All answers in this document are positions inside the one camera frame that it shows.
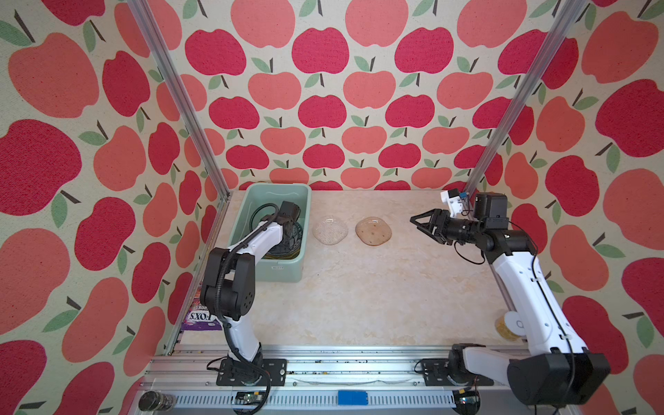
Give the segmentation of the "brown tinted glass plate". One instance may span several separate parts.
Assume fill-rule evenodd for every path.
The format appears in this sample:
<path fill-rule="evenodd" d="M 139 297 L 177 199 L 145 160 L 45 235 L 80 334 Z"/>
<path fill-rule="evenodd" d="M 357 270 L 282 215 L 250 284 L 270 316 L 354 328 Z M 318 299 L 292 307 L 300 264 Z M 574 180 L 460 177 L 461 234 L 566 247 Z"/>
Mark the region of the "brown tinted glass plate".
<path fill-rule="evenodd" d="M 380 217 L 367 217 L 356 224 L 356 235 L 365 245 L 378 247 L 388 242 L 393 231 Z"/>

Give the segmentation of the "mint green plastic bin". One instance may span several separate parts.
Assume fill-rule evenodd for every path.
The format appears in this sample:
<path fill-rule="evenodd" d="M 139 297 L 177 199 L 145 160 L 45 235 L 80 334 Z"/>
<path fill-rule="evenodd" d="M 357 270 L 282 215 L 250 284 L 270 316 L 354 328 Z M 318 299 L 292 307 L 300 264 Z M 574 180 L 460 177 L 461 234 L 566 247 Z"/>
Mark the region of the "mint green plastic bin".
<path fill-rule="evenodd" d="M 260 282 L 297 283 L 302 279 L 304 254 L 306 251 L 307 233 L 311 213 L 311 188 L 302 183 L 254 183 L 247 188 L 247 193 L 240 205 L 228 246 L 241 241 L 258 226 L 258 219 L 274 212 L 274 208 L 261 210 L 250 223 L 252 214 L 263 204 L 274 203 L 278 206 L 282 202 L 293 202 L 300 207 L 300 216 L 297 224 L 300 226 L 300 250 L 298 256 L 291 259 L 274 259 L 266 255 L 256 265 L 256 280 Z"/>

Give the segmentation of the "blue floral ceramic plate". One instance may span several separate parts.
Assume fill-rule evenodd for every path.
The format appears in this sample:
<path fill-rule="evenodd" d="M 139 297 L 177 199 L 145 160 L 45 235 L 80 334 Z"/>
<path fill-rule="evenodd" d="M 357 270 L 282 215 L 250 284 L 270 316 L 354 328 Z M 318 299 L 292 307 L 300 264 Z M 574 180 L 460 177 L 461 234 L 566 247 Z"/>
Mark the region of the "blue floral ceramic plate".
<path fill-rule="evenodd" d="M 295 222 L 289 233 L 266 254 L 267 259 L 295 259 L 300 254 L 304 230 L 299 222 Z"/>

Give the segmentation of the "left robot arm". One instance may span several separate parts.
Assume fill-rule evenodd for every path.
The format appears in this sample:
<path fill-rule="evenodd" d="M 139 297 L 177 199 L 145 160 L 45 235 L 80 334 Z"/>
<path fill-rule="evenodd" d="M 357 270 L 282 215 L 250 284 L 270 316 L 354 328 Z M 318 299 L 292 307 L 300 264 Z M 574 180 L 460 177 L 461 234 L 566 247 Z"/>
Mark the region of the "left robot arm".
<path fill-rule="evenodd" d="M 261 364 L 261 345 L 253 332 L 249 311 L 256 294 L 256 266 L 274 247 L 300 247 L 297 221 L 301 209 L 294 202 L 269 205 L 274 212 L 240 242 L 215 248 L 207 258 L 200 303 L 221 323 L 229 357 L 243 364 Z"/>

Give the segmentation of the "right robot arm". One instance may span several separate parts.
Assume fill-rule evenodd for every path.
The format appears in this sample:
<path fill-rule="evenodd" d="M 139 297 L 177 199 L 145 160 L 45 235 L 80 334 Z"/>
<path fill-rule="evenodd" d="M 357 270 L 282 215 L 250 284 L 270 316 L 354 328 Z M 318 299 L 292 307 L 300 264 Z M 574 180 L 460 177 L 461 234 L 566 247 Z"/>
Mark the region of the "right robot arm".
<path fill-rule="evenodd" d="M 529 357 L 519 359 L 482 345 L 453 345 L 447 361 L 448 379 L 465 386 L 477 377 L 510 387 L 526 406 L 581 406 L 610 374 L 603 354 L 589 351 L 557 303 L 532 238 L 508 219 L 506 195 L 489 192 L 475 197 L 470 219 L 463 217 L 457 190 L 441 195 L 445 209 L 411 217 L 418 231 L 441 245 L 470 244 L 502 282 L 527 340 Z"/>

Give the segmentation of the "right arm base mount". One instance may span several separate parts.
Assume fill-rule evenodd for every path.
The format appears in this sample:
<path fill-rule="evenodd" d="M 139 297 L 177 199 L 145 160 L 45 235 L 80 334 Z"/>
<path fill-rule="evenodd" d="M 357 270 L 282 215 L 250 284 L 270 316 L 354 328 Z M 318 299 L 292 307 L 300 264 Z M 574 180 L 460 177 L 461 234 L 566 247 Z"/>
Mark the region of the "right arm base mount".
<path fill-rule="evenodd" d="M 495 382 L 484 376 L 455 375 L 449 368 L 448 359 L 421 359 L 416 362 L 413 371 L 421 375 L 427 387 L 492 387 Z"/>

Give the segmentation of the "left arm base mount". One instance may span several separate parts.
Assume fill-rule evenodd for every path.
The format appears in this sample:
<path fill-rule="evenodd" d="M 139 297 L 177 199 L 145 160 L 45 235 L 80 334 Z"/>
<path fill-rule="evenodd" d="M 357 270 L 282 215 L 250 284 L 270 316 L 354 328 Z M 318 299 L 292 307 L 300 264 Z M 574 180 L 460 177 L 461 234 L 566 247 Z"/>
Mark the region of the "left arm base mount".
<path fill-rule="evenodd" d="M 259 370 L 255 365 L 247 365 L 225 357 L 217 369 L 216 385 L 220 387 L 283 387 L 287 373 L 287 360 L 264 359 Z"/>

